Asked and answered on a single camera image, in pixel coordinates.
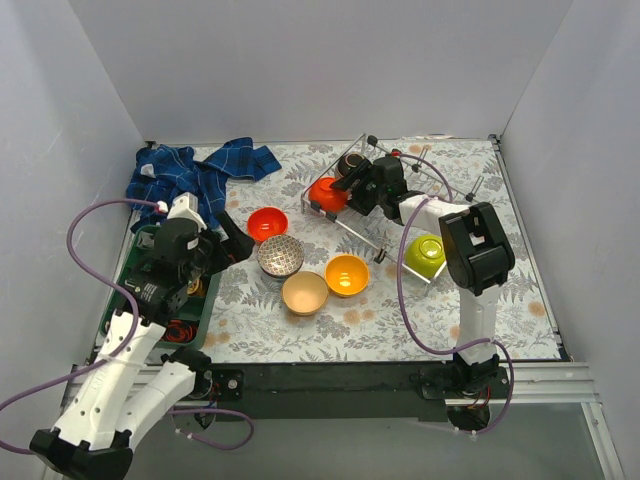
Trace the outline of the beige bowl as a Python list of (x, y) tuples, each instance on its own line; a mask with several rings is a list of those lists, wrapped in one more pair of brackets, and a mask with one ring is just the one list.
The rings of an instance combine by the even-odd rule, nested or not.
[(296, 315), (309, 316), (320, 310), (328, 300), (329, 288), (323, 277), (310, 271), (300, 271), (283, 284), (282, 300)]

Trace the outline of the lime green bowl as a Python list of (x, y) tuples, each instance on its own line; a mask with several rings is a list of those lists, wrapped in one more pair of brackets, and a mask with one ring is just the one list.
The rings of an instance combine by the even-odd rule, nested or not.
[(445, 262), (442, 239), (431, 234), (415, 238), (404, 254), (404, 263), (427, 279), (435, 278)]

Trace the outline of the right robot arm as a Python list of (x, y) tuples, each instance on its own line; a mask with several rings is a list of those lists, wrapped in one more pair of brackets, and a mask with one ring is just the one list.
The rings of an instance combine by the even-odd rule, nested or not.
[(494, 335), (497, 302), (515, 255), (494, 207), (456, 204), (410, 189), (401, 158), (393, 154), (374, 161), (345, 154), (338, 162), (342, 171), (331, 188), (348, 193), (352, 210), (366, 216), (380, 208), (402, 226), (403, 239), (413, 227), (441, 237), (446, 267), (459, 289), (459, 336), (454, 348), (441, 351), (446, 361), (431, 385), (464, 397), (479, 395), (508, 356)]

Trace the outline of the white patterned bowl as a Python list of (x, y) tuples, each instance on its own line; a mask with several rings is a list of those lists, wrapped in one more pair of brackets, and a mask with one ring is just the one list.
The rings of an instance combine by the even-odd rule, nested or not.
[(304, 249), (296, 238), (281, 234), (261, 243), (257, 259), (262, 271), (273, 278), (286, 278), (297, 273), (304, 263)]

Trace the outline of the black bowl with gold rim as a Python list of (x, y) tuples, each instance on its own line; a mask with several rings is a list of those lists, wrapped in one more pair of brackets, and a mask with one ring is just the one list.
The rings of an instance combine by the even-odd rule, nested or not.
[(369, 160), (362, 154), (357, 152), (344, 154), (336, 164), (335, 178), (360, 179), (368, 171), (369, 167)]

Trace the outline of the yellow-orange bowl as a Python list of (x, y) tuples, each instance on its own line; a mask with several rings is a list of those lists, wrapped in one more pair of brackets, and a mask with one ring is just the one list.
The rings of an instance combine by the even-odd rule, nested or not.
[(327, 263), (324, 277), (334, 294), (340, 297), (352, 297), (363, 292), (368, 286), (370, 272), (362, 258), (341, 254)]

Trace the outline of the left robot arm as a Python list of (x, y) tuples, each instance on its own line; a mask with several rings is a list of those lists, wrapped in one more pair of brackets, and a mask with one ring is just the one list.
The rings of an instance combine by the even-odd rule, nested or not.
[(220, 228), (185, 214), (165, 220), (119, 284), (103, 346), (75, 398), (49, 429), (35, 432), (31, 451), (71, 479), (122, 479), (149, 430), (181, 399), (205, 398), (215, 381), (210, 358), (186, 347), (163, 356), (156, 377), (129, 393), (147, 357), (165, 335), (197, 280), (248, 259), (253, 239), (226, 212)]

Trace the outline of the red-orange bowl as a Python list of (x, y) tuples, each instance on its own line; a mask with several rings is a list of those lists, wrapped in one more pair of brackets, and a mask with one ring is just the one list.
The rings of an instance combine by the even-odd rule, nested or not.
[(288, 227), (288, 217), (276, 207), (260, 208), (254, 211), (247, 221), (248, 234), (258, 243), (270, 237), (285, 234)]
[(348, 202), (349, 194), (332, 187), (336, 181), (334, 177), (322, 177), (313, 183), (309, 191), (309, 200), (317, 202), (320, 207), (328, 212), (341, 211)]

